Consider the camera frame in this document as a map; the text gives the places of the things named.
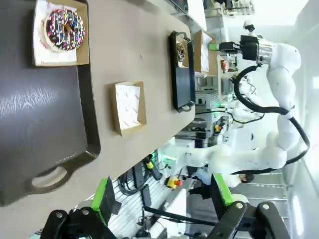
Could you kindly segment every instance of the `small food box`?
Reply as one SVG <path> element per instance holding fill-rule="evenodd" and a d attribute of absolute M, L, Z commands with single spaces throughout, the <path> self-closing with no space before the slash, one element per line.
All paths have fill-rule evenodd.
<path fill-rule="evenodd" d="M 142 81 L 117 83 L 110 89 L 110 95 L 115 132 L 125 137 L 146 125 Z"/>
<path fill-rule="evenodd" d="M 185 49 L 185 58 L 182 62 L 178 61 L 178 67 L 180 68 L 188 68 L 189 67 L 189 62 L 188 62 L 188 50 L 187 50 L 187 42 L 184 38 L 178 36 L 176 37 L 176 44 L 182 43 Z"/>
<path fill-rule="evenodd" d="M 44 24 L 53 10 L 69 9 L 82 18 L 85 37 L 75 50 L 55 52 L 46 43 Z M 89 25 L 87 5 L 73 0 L 37 0 L 33 24 L 33 55 L 36 66 L 74 66 L 89 64 Z"/>
<path fill-rule="evenodd" d="M 215 37 L 206 31 L 195 33 L 194 48 L 194 71 L 216 76 L 217 73 L 217 51 L 208 50 L 210 43 L 216 43 Z"/>

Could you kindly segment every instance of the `wooden table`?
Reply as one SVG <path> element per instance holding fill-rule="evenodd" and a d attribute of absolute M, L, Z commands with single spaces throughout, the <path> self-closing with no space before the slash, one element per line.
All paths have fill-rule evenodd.
<path fill-rule="evenodd" d="M 189 28 L 145 0 L 90 0 L 89 37 L 93 95 L 101 153 L 58 190 L 27 196 L 0 209 L 0 238 L 27 238 L 55 209 L 70 210 L 95 193 L 103 177 L 115 179 L 188 125 L 195 111 L 172 106 L 167 38 Z M 113 131 L 111 83 L 144 82 L 147 126 L 131 137 Z"/>

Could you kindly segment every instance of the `black tray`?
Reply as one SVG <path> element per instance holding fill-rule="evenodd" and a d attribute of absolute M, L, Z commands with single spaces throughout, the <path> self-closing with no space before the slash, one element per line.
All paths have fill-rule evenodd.
<path fill-rule="evenodd" d="M 35 2 L 0 3 L 1 206 L 60 187 L 101 148 L 90 65 L 35 67 L 32 63 Z M 33 186 L 33 178 L 57 166 L 66 169 L 62 180 L 44 188 Z"/>
<path fill-rule="evenodd" d="M 188 68 L 178 67 L 176 37 L 187 41 Z M 190 111 L 195 105 L 195 73 L 194 73 L 194 53 L 193 45 L 185 32 L 173 31 L 168 38 L 170 51 L 170 68 L 173 89 L 173 106 L 180 113 Z"/>

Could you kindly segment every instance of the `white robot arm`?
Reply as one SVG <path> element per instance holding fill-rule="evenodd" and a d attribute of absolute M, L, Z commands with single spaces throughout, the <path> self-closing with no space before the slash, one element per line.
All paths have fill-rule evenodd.
<path fill-rule="evenodd" d="M 286 109 L 288 114 L 278 116 L 278 132 L 269 133 L 266 147 L 258 150 L 232 152 L 226 144 L 199 149 L 177 147 L 172 144 L 164 145 L 160 150 L 175 158 L 178 161 L 176 164 L 178 168 L 186 165 L 201 167 L 208 164 L 209 172 L 222 174 L 268 168 L 279 169 L 287 162 L 287 150 L 297 144 L 299 132 L 290 118 L 294 116 L 296 91 L 292 75 L 301 66 L 300 53 L 298 49 L 290 45 L 275 44 L 253 36 L 245 37 L 242 36 L 241 40 L 243 59 L 251 60 L 253 57 L 258 64 L 269 65 L 267 79 L 271 91 L 279 106 Z M 261 104 L 258 99 L 251 100 L 257 105 Z"/>

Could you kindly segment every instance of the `chocolate donut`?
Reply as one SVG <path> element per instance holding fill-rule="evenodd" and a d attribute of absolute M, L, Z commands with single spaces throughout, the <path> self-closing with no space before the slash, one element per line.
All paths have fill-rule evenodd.
<path fill-rule="evenodd" d="M 45 39 L 54 51 L 70 51 L 84 40 L 85 31 L 81 17 L 68 9 L 54 10 L 44 24 Z"/>
<path fill-rule="evenodd" d="M 178 42 L 176 48 L 177 48 L 177 60 L 178 62 L 183 62 L 185 59 L 185 47 L 183 43 Z"/>

